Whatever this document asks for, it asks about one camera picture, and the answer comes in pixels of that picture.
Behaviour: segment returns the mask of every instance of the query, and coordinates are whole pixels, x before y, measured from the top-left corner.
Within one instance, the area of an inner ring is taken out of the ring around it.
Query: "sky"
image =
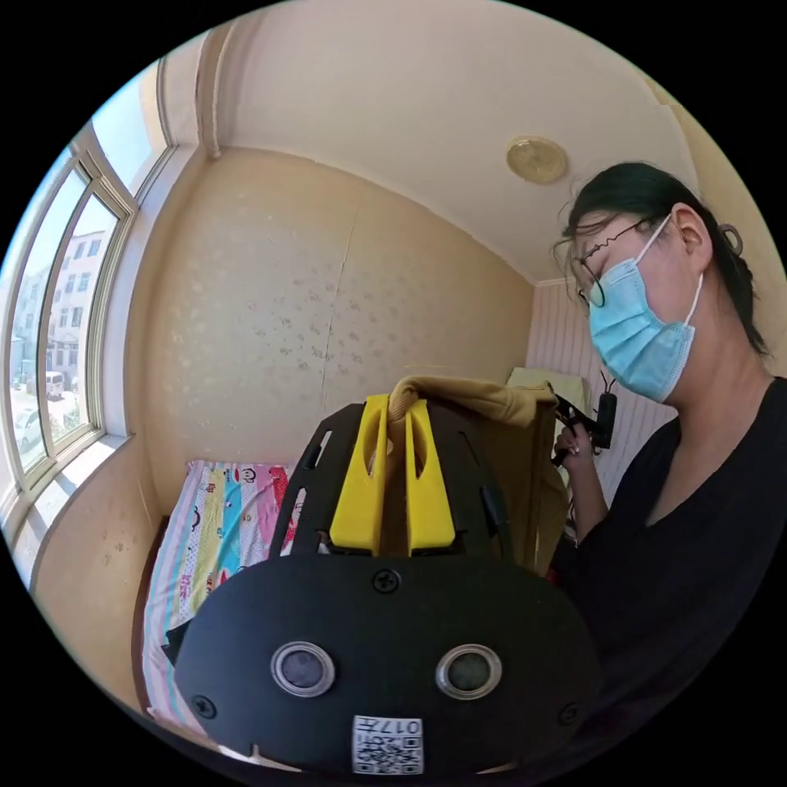
[[[144,73],[134,77],[93,115],[93,128],[98,142],[107,160],[127,186],[152,152],[139,99],[139,83]],[[13,267],[13,262],[24,243],[26,231],[35,217],[48,186],[57,178],[62,167],[68,162],[69,156],[68,150],[61,153],[33,195],[3,259],[0,285],[11,273],[9,269]],[[30,251],[25,268],[26,275],[34,275],[52,265],[63,232],[85,188],[86,183],[72,171],[60,187],[43,219]],[[82,235],[110,229],[115,221],[116,218],[102,203],[91,197],[77,222],[75,234]]]

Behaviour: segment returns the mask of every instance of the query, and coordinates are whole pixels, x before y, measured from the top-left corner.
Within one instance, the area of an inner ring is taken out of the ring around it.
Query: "surgical mask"
[[[700,275],[694,303],[683,322],[667,324],[648,305],[639,262],[669,220],[668,216],[659,225],[636,259],[615,265],[601,277],[604,305],[590,304],[590,335],[604,365],[625,388],[659,403],[672,393],[689,359],[694,341],[689,320],[703,287]]]

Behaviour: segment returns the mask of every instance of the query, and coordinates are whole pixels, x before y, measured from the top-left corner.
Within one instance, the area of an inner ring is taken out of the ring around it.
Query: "colorful bedsheet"
[[[143,623],[148,698],[163,718],[204,734],[175,686],[161,645],[169,629],[191,620],[218,585],[266,560],[292,469],[276,465],[190,462],[153,566]],[[292,548],[297,513],[281,553]]]

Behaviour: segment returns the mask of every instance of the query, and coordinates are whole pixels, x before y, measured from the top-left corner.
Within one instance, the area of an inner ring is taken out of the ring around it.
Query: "hand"
[[[593,445],[590,437],[581,424],[574,424],[576,435],[571,433],[571,429],[566,427],[557,437],[555,442],[555,452],[566,450],[566,458],[563,459],[562,466],[566,468],[569,475],[583,468],[593,465]]]

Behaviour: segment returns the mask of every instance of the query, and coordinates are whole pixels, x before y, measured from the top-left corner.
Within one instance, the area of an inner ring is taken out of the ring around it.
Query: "label sticker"
[[[414,776],[423,772],[421,719],[353,718],[353,773]]]

